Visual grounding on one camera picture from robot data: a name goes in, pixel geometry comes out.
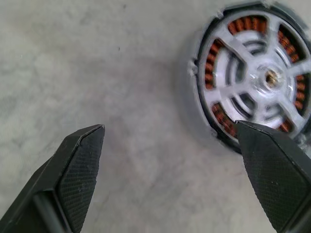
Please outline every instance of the circular opening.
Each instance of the circular opening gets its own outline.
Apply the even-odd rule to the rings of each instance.
[[[265,76],[266,76],[266,82],[269,85],[269,87],[276,86],[277,74],[274,71],[272,71],[272,70],[267,71]]]

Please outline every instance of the textured grip surface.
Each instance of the textured grip surface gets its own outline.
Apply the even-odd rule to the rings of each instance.
[[[58,184],[58,196],[74,233],[82,229],[99,169],[104,129],[83,138]]]
[[[257,198],[280,232],[308,194],[308,183],[268,135],[249,130],[239,134],[239,141]]]

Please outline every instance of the copper winding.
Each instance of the copper winding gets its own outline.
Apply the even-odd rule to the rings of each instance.
[[[298,83],[297,84],[297,89],[299,91],[304,91],[306,89],[306,85],[304,85],[303,83]]]
[[[217,121],[221,124],[222,120],[224,119],[225,115],[223,114],[223,112],[219,112],[218,114],[216,114],[216,119]]]
[[[246,30],[251,30],[252,29],[252,20],[250,17],[245,17],[244,18],[244,25]]]
[[[267,22],[263,21],[261,22],[260,26],[259,26],[259,31],[263,34],[266,33],[266,27],[267,27]]]
[[[219,47],[214,43],[214,44],[210,47],[210,50],[211,50],[213,53],[217,54],[218,51],[219,51]]]
[[[208,81],[208,82],[213,81],[213,75],[211,75],[211,74],[205,74],[205,80]]]
[[[259,26],[259,19],[254,17],[253,18],[253,30],[258,31],[258,26]]]
[[[292,56],[291,56],[291,59],[292,59],[292,62],[293,62],[293,63],[295,63],[296,61],[298,61],[298,59],[299,59],[298,54],[292,55]]]
[[[213,65],[211,63],[205,64],[205,69],[209,72],[213,71]]]
[[[211,89],[214,88],[213,85],[212,85],[212,84],[209,84],[209,83],[205,84],[205,87],[206,87],[206,89],[208,89],[208,90],[211,90]]]
[[[281,32],[281,31],[278,31],[278,39],[280,40],[280,39],[282,39],[283,37],[284,37],[284,34],[283,34],[283,32]]]
[[[236,20],[236,25],[237,25],[238,32],[244,31],[244,24],[240,18]]]
[[[298,110],[301,110],[301,109],[303,108],[302,102],[299,102],[299,101],[296,101],[296,102],[295,102],[295,106],[296,106],[296,108],[297,108]]]
[[[224,130],[231,136],[236,137],[236,129],[234,127],[234,124],[232,120],[230,120],[230,118],[226,115],[220,104],[217,103],[213,105],[211,109],[217,121],[219,122],[219,124],[221,124]]]
[[[297,92],[296,99],[304,101],[305,100],[305,94],[303,94],[302,92]]]
[[[207,57],[207,60],[208,61],[211,61],[212,63],[214,63],[215,62],[215,59],[216,59],[216,56],[215,55],[213,55],[213,54],[209,54],[208,55],[208,57]]]
[[[284,36],[280,39],[280,44],[286,48],[290,44],[290,41],[286,36]]]
[[[295,48],[293,45],[289,45],[287,48],[286,48],[286,52],[288,55],[291,55],[293,54],[294,52],[296,52]]]
[[[288,122],[285,121],[283,124],[280,125],[280,129],[281,129],[283,132],[288,133],[289,130],[290,130],[290,125],[288,124]]]
[[[305,77],[303,75],[298,75],[296,79],[297,81],[304,81]]]
[[[220,111],[220,106],[219,106],[219,104],[213,105],[213,106],[212,106],[212,112],[213,112],[213,113],[216,113],[216,112],[218,112],[218,111]]]
[[[236,28],[235,28],[234,22],[229,23],[228,29],[229,29],[229,31],[231,32],[231,34],[233,34],[233,35],[234,35],[235,33],[237,33],[237,30],[236,30]]]

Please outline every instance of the gray concrete floor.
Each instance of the gray concrete floor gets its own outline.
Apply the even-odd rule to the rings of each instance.
[[[67,134],[103,123],[82,232],[274,232],[241,157],[199,145],[175,105],[183,42],[228,3],[1,1],[0,216]],[[286,3],[309,24],[310,2]]]

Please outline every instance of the brushless motor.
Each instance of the brushless motor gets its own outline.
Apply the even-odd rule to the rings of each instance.
[[[308,130],[310,44],[288,8],[248,3],[226,8],[198,32],[179,67],[179,98],[202,138],[213,132],[240,151],[234,122]]]

